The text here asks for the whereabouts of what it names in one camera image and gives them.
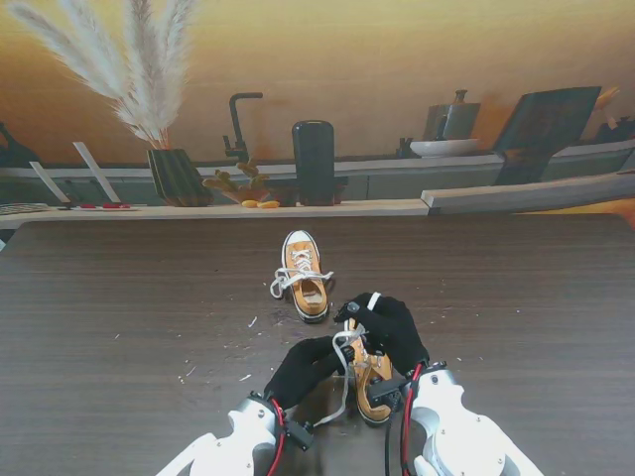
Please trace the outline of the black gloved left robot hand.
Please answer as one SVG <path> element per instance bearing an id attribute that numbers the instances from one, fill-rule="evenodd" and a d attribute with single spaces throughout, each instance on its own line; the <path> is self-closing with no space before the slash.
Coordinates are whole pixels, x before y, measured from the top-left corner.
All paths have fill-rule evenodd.
<path id="1" fill-rule="evenodd" d="M 344 365 L 332 345 L 332 336 L 307 338 L 294 345 L 264 388 L 264 398 L 282 410 L 298 405 L 322 381 Z"/>

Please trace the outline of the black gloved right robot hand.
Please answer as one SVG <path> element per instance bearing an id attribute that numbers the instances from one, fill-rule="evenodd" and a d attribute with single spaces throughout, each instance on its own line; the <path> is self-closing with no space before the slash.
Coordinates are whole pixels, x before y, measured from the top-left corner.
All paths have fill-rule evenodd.
<path id="1" fill-rule="evenodd" d="M 366 352 L 387 355 L 401 375 L 407 376 L 419 365 L 427 367 L 430 363 L 414 318 L 402 301 L 372 293 L 360 294 L 340 308 L 334 321 L 343 323 L 350 319 L 366 330 L 362 335 Z"/>

